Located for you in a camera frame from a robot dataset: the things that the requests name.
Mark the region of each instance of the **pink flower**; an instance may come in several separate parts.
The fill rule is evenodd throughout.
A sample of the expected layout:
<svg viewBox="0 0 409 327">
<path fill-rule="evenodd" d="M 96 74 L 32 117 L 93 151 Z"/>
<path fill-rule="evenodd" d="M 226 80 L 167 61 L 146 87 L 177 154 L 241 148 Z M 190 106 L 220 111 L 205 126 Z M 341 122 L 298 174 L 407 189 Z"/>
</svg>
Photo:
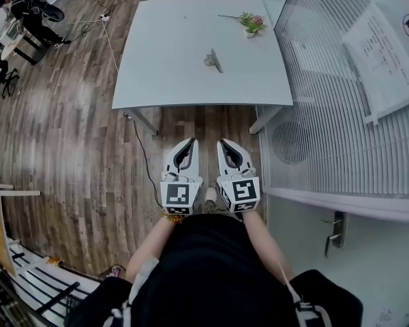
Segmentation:
<svg viewBox="0 0 409 327">
<path fill-rule="evenodd" d="M 255 25 L 261 25 L 261 24 L 263 24 L 263 22 L 264 22 L 264 20 L 262 19 L 261 16 L 255 16 L 255 17 L 253 17 L 253 23 L 254 23 Z"/>
</svg>

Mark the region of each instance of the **sneaker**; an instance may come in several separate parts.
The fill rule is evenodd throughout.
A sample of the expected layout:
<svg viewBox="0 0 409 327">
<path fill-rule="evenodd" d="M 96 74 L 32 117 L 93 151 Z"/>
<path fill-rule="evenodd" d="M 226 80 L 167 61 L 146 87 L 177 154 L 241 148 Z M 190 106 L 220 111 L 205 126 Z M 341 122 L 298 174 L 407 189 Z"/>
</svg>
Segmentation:
<svg viewBox="0 0 409 327">
<path fill-rule="evenodd" d="M 217 190 L 214 187 L 209 187 L 206 190 L 206 194 L 204 195 L 205 201 L 210 200 L 214 201 L 214 203 L 217 202 L 218 195 L 217 195 Z"/>
<path fill-rule="evenodd" d="M 62 41 L 60 42 L 60 43 L 58 43 L 58 44 L 55 44 L 55 48 L 59 48 L 59 47 L 61 47 L 62 45 L 68 45 L 68 44 L 71 44 L 71 41 L 70 40 L 67 40 L 67 39 L 65 39 L 64 37 L 62 38 Z"/>
</svg>

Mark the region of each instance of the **wrist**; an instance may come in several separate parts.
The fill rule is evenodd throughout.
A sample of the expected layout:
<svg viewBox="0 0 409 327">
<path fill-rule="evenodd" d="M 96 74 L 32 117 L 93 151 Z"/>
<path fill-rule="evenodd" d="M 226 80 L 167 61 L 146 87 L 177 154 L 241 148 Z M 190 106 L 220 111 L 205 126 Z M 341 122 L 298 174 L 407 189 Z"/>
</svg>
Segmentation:
<svg viewBox="0 0 409 327">
<path fill-rule="evenodd" d="M 175 224 L 182 224 L 186 217 L 184 215 L 171 215 L 165 210 L 162 210 L 162 218 L 165 218 Z"/>
<path fill-rule="evenodd" d="M 254 218 L 258 213 L 255 210 L 242 212 L 242 218 L 244 222 L 248 219 Z"/>
</svg>

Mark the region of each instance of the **white table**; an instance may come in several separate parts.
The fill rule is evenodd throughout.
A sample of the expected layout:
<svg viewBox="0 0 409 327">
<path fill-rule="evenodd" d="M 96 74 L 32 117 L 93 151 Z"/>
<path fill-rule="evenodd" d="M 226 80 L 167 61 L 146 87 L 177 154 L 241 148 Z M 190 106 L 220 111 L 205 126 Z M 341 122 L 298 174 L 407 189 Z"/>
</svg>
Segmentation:
<svg viewBox="0 0 409 327">
<path fill-rule="evenodd" d="M 250 12 L 267 28 L 247 39 L 237 20 Z M 204 63 L 214 49 L 223 74 Z M 112 103 L 152 135 L 138 108 L 184 105 L 271 105 L 256 133 L 292 97 L 282 54 L 262 0 L 143 1 L 130 27 Z"/>
</svg>

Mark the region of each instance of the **electrical cable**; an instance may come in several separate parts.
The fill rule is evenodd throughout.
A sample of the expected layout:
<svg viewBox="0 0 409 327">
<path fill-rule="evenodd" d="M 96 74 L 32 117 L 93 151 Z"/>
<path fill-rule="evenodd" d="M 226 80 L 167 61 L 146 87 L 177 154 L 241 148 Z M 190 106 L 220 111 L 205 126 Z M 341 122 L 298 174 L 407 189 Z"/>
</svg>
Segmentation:
<svg viewBox="0 0 409 327">
<path fill-rule="evenodd" d="M 117 73 L 118 73 L 118 67 L 117 67 L 117 62 L 115 61 L 114 50 L 112 49 L 112 45 L 110 44 L 110 39 L 108 37 L 108 31 L 106 30 L 106 27 L 104 26 L 103 20 L 102 20 L 102 24 L 103 24 L 104 32 L 106 33 L 106 38 L 108 39 L 110 51 L 112 53 L 112 58 L 114 59 L 115 68 L 117 69 Z"/>
<path fill-rule="evenodd" d="M 117 67 L 117 62 L 115 61 L 114 51 L 113 51 L 112 46 L 110 44 L 108 31 L 106 30 L 106 26 L 104 25 L 103 20 L 102 20 L 102 24 L 103 24 L 104 33 L 106 34 L 106 39 L 108 39 L 108 43 L 109 43 L 109 47 L 110 47 L 110 53 L 112 54 L 112 58 L 114 59 L 115 68 L 117 69 L 117 73 L 118 73 L 118 67 Z M 153 181 L 153 179 L 150 176 L 149 161 L 147 159 L 147 153 L 145 152 L 144 146 L 142 145 L 141 138 L 138 135 L 138 130 L 136 128 L 136 122 L 135 121 L 134 121 L 134 129 L 135 129 L 135 134 L 136 134 L 136 137 L 137 137 L 137 139 L 139 141 L 139 144 L 141 145 L 142 154 L 144 155 L 145 170 L 147 171 L 147 177 L 149 178 L 149 180 L 150 180 L 150 182 L 151 182 L 151 184 L 153 186 L 155 201 L 156 201 L 157 205 L 160 208 L 163 208 L 162 205 L 160 204 L 159 200 L 158 200 L 156 184 L 155 184 L 155 182 Z"/>
<path fill-rule="evenodd" d="M 80 22 L 68 23 L 69 25 L 77 25 L 77 24 L 82 23 L 82 25 L 77 29 L 77 31 L 80 32 L 79 35 L 78 35 L 76 38 L 70 40 L 71 42 L 75 42 L 75 41 L 76 41 L 78 38 L 80 38 L 80 37 L 85 37 L 85 36 L 87 36 L 87 34 L 88 34 L 90 31 L 94 30 L 94 28 L 97 26 L 97 23 L 98 23 L 98 22 L 103 22 L 103 16 L 108 16 L 108 15 L 110 15 L 110 14 L 112 13 L 112 11 L 113 11 L 118 5 L 120 5 L 120 4 L 122 4 L 122 3 L 125 3 L 127 0 L 123 0 L 123 1 L 119 2 L 118 4 L 114 5 L 112 8 L 110 8 L 109 6 L 110 6 L 110 4 L 111 4 L 114 0 L 111 0 L 107 6 L 103 5 L 103 4 L 100 2 L 100 0 L 96 0 L 96 1 L 97 1 L 97 3 L 98 3 L 100 6 L 102 6 L 102 7 L 105 9 L 105 10 L 103 11 L 101 17 L 99 17 L 97 20 L 88 20 L 88 21 L 82 20 L 82 21 L 80 21 Z M 47 27 L 48 27 L 51 31 L 55 32 L 55 31 L 52 29 L 52 27 L 50 26 L 50 24 L 48 23 L 48 21 L 45 19 L 45 17 L 44 17 L 42 14 L 41 14 L 41 16 L 42 16 L 42 19 L 44 20 L 44 22 L 47 24 Z M 108 35 L 108 32 L 106 31 L 106 28 L 105 28 L 104 25 L 103 25 L 103 28 L 104 28 L 104 31 L 105 31 L 106 35 Z M 108 38 L 108 41 L 109 41 L 110 50 L 111 50 L 112 55 L 113 55 L 112 46 L 110 45 L 110 40 L 109 40 L 109 38 Z M 116 63 L 116 61 L 115 61 L 115 57 L 114 57 L 114 63 L 115 63 L 115 67 L 116 67 L 116 69 L 117 69 L 117 71 L 118 71 L 118 67 L 117 67 L 117 63 Z"/>
<path fill-rule="evenodd" d="M 151 181 L 151 184 L 153 184 L 153 190 L 155 191 L 155 200 L 156 200 L 157 204 L 159 205 L 159 207 L 163 208 L 162 205 L 160 204 L 159 200 L 157 199 L 156 184 L 155 184 L 155 182 L 153 182 L 153 179 L 151 179 L 151 177 L 150 177 L 149 162 L 147 161 L 147 154 L 145 153 L 144 146 L 142 145 L 141 139 L 139 138 L 138 130 L 136 129 L 136 121 L 134 121 L 134 128 L 135 128 L 136 137 L 139 140 L 139 144 L 141 145 L 142 154 L 144 155 L 145 169 L 147 170 L 147 176 L 149 177 L 149 180 Z"/>
</svg>

